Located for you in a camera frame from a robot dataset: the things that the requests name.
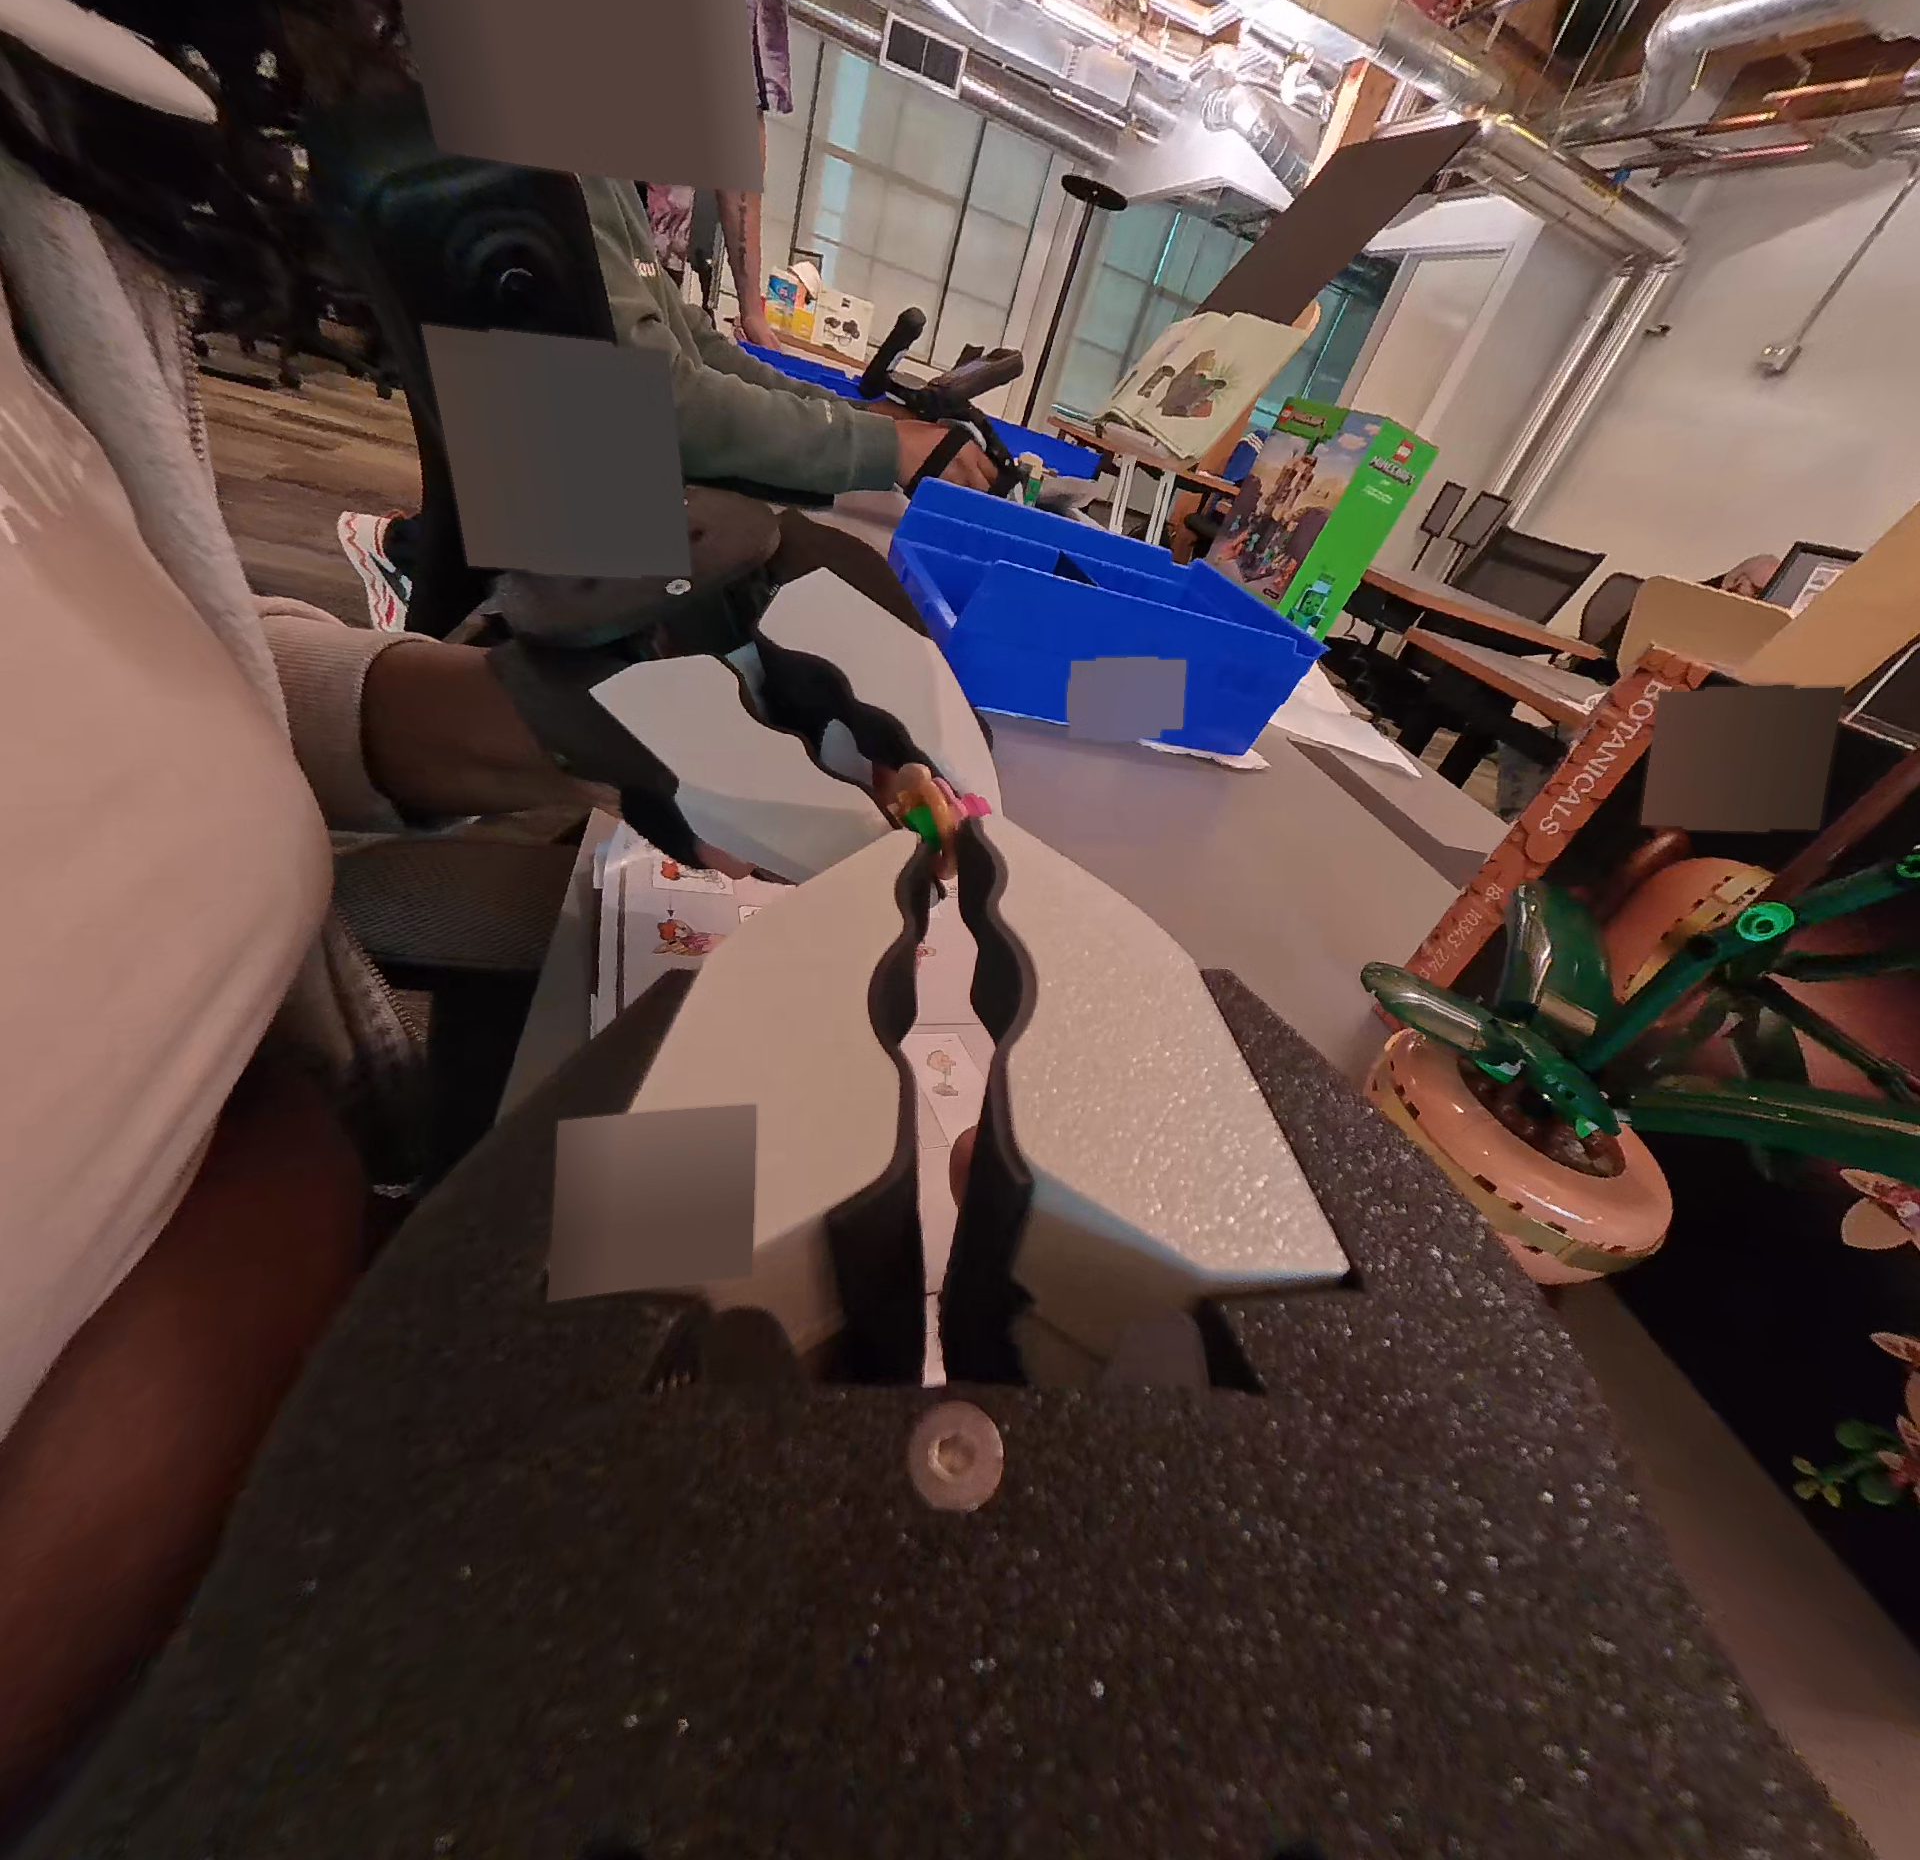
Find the black office chair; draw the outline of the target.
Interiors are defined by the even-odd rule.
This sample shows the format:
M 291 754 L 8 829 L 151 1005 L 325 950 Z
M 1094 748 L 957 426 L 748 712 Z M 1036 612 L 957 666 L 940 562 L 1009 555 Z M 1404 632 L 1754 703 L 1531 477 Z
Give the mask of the black office chair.
M 1448 581 L 1466 598 L 1546 625 L 1597 574 L 1598 562 L 1604 555 L 1501 526 L 1456 562 Z

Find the person's leg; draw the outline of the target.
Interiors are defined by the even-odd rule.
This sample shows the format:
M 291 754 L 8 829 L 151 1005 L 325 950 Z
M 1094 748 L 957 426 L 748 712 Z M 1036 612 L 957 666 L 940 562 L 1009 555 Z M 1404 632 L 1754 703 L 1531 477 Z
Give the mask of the person's leg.
M 2 1825 L 168 1642 L 363 1272 L 367 1184 L 304 1069 L 253 1067 L 193 1188 L 2 1437 Z

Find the black board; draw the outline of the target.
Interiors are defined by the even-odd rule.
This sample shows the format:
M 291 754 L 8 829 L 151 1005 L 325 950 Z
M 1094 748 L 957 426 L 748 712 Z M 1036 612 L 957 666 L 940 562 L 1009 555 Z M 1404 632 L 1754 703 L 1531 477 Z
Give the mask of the black board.
M 1478 136 L 1478 122 L 1389 128 L 1345 147 L 1209 290 L 1202 314 L 1292 324 Z

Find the dark flower print toy box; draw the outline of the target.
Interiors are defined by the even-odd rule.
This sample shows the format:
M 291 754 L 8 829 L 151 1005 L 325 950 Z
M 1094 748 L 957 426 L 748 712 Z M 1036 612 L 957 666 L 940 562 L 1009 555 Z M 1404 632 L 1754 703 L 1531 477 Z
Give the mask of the dark flower print toy box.
M 1569 756 L 1429 944 L 1422 981 L 1485 996 L 1507 899 L 1525 882 L 1605 905 L 1659 835 L 1773 875 L 1790 899 L 1916 847 L 1916 648 L 1828 695 L 1739 689 L 1705 670 L 1618 683 Z M 1916 948 L 1916 894 L 1814 934 L 1823 950 Z M 1916 1067 L 1916 973 L 1807 988 L 1814 1010 Z M 1790 1493 L 1811 1534 L 1916 1642 L 1916 1245 L 1841 1239 L 1837 1170 L 1777 1176 L 1739 1143 L 1648 1137 L 1670 1189 L 1665 1245 L 1611 1275 L 1621 1307 Z

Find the blue plastic bin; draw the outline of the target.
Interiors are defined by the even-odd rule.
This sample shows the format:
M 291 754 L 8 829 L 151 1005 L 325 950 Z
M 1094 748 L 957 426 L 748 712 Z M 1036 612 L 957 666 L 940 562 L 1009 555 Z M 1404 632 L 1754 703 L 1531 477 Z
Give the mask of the blue plastic bin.
M 1066 726 L 1075 664 L 1180 664 L 1185 716 L 1154 740 L 1237 756 L 1325 657 L 1209 564 L 947 482 L 914 490 L 888 564 L 987 712 Z
M 783 351 L 761 351 L 761 346 L 744 346 L 748 356 L 770 363 L 771 373 L 793 378 L 793 384 L 806 384 L 806 387 L 816 387 L 831 397 L 842 397 L 842 399 L 856 399 L 859 397 L 859 378 L 851 373 L 842 373 L 826 361 L 816 361 L 816 356 L 793 356 L 793 354 L 783 354 Z M 1095 449 L 1087 449 L 1087 444 L 1075 444 L 1075 439 L 1061 439 L 1052 433 L 1036 433 L 1036 431 L 1024 431 L 1018 422 L 1007 422 L 997 415 L 987 420 L 991 431 L 997 433 L 997 439 L 1007 444 L 1007 452 L 1014 459 L 1019 454 L 1038 454 L 1041 467 L 1055 477 L 1075 477 L 1075 482 L 1094 482 L 1101 473 L 1101 452 Z

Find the wooden table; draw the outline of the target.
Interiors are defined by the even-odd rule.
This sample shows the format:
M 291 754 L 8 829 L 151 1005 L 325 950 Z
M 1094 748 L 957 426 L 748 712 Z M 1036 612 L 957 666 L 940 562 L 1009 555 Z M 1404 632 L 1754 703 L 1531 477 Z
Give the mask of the wooden table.
M 1552 726 L 1586 721 L 1611 692 L 1605 681 L 1574 670 L 1574 664 L 1604 664 L 1597 646 L 1443 581 L 1369 568 L 1345 619 L 1398 638 Z

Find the small cardboard boxes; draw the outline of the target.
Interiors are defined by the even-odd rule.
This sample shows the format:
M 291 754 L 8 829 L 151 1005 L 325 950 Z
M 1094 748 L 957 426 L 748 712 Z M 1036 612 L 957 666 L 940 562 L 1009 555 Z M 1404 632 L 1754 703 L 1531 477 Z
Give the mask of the small cardboard boxes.
M 851 369 L 866 363 L 874 351 L 874 304 L 826 288 L 809 261 L 771 270 L 761 306 L 787 351 L 809 351 Z

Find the small colourful toy brick assembly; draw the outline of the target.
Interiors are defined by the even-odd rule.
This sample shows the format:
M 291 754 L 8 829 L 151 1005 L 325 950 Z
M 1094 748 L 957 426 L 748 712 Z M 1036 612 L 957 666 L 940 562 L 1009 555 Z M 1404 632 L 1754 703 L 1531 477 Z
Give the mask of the small colourful toy brick assembly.
M 917 762 L 908 762 L 893 772 L 880 792 L 880 807 L 893 823 L 917 835 L 934 847 L 940 882 L 954 875 L 954 840 L 962 825 L 978 817 L 996 813 L 991 800 L 950 789 L 947 779 L 940 779 Z

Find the green toy brick box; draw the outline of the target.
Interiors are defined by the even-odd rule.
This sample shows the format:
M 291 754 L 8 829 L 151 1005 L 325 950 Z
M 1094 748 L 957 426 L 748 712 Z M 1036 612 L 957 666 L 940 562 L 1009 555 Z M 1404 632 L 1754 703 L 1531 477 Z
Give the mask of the green toy brick box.
M 1383 415 L 1281 399 L 1209 564 L 1273 617 L 1325 638 L 1434 464 Z

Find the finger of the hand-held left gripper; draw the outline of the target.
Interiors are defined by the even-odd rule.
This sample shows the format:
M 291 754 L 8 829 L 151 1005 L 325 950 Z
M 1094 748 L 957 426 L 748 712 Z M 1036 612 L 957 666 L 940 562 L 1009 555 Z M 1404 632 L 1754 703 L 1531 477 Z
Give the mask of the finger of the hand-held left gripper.
M 787 883 L 806 883 L 877 840 L 897 847 L 897 862 L 917 866 L 914 829 L 818 762 L 831 726 L 874 748 L 874 762 L 914 762 L 902 721 L 859 699 L 818 657 L 761 664 L 771 705 L 798 726 L 764 721 L 748 681 L 713 657 L 633 664 L 597 681 L 589 699 L 674 779 L 665 803 L 696 843 Z
M 902 721 L 917 766 L 947 779 L 950 789 L 978 792 L 997 807 L 996 748 L 947 658 L 925 632 L 893 619 L 846 579 L 809 573 L 781 585 L 750 640 L 735 648 L 735 675 L 748 681 L 754 711 L 781 728 L 798 726 L 793 712 L 771 705 L 764 657 L 826 658 L 859 699 Z M 874 762 L 872 751 L 842 726 L 831 726 L 818 740 L 825 769 L 866 786 L 880 803 L 893 772 L 902 766 Z

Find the toy brick potted plant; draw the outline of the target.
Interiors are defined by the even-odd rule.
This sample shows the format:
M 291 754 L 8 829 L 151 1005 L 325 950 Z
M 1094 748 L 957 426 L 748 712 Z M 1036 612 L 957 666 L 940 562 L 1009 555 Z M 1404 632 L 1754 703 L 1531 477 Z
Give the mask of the toy brick potted plant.
M 1365 964 L 1394 1024 L 1365 1097 L 1478 1210 L 1539 1286 L 1654 1255 L 1672 1189 L 1648 1137 L 1739 1143 L 1761 1172 L 1837 1170 L 1841 1239 L 1916 1245 L 1916 1067 L 1802 996 L 1916 973 L 1916 948 L 1814 934 L 1916 894 L 1916 847 L 1777 899 L 1773 875 L 1659 835 L 1588 905 L 1525 882 L 1485 996 Z

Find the black floor lamp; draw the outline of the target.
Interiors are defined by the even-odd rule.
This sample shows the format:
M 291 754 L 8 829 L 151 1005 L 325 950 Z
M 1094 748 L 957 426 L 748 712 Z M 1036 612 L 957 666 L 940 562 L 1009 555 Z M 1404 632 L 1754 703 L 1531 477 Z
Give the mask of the black floor lamp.
M 1087 256 L 1094 222 L 1101 214 L 1122 214 L 1128 206 L 1128 198 L 1110 191 L 1095 174 L 1072 171 L 1072 174 L 1061 179 L 1061 191 L 1080 205 L 1080 222 L 1075 222 L 1075 239 L 1072 239 L 1066 265 L 1065 265 L 1065 277 L 1061 277 L 1061 288 L 1055 288 L 1055 304 L 1052 304 L 1052 314 L 1050 314 L 1050 324 L 1044 324 L 1044 339 L 1041 339 L 1041 351 L 1038 351 L 1038 363 L 1036 363 L 1036 376 L 1031 376 L 1031 390 L 1026 390 L 1026 399 L 1024 399 L 1024 415 L 1019 415 L 1024 426 L 1036 422 L 1036 411 L 1041 408 L 1041 397 L 1050 395 L 1052 354 L 1055 354 L 1055 341 L 1061 341 L 1061 330 L 1065 330 L 1065 322 L 1066 322 L 1066 306 L 1072 306 L 1072 295 L 1075 295 L 1075 284 L 1080 284 L 1080 270 L 1083 270 L 1083 256 Z

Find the white paper sheet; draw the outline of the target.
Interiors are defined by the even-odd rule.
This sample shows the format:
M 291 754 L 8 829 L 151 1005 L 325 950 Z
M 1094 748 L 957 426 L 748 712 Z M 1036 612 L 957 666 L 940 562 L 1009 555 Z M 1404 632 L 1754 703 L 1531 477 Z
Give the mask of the white paper sheet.
M 1291 699 L 1268 716 L 1263 737 L 1281 737 L 1292 748 L 1333 751 L 1336 756 L 1369 762 L 1394 775 L 1422 779 L 1422 762 L 1348 705 L 1333 678 L 1319 666 L 1313 666 Z

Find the person's light top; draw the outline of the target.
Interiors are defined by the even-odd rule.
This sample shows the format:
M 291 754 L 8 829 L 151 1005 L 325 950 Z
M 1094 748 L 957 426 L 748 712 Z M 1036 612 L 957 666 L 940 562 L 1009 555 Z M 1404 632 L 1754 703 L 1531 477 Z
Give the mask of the person's light top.
M 421 1058 L 331 911 L 325 823 L 385 823 L 385 632 L 253 595 L 186 290 L 39 179 L 2 71 L 2 1429 L 186 1201 L 255 1057 L 414 1176 Z

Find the person's left forearm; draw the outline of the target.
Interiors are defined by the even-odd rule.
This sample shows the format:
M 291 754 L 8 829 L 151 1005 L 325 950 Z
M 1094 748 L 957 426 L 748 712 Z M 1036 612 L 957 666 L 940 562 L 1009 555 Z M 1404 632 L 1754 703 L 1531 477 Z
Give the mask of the person's left forearm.
M 334 835 L 579 813 L 612 792 L 559 769 L 480 648 L 255 600 L 291 742 Z

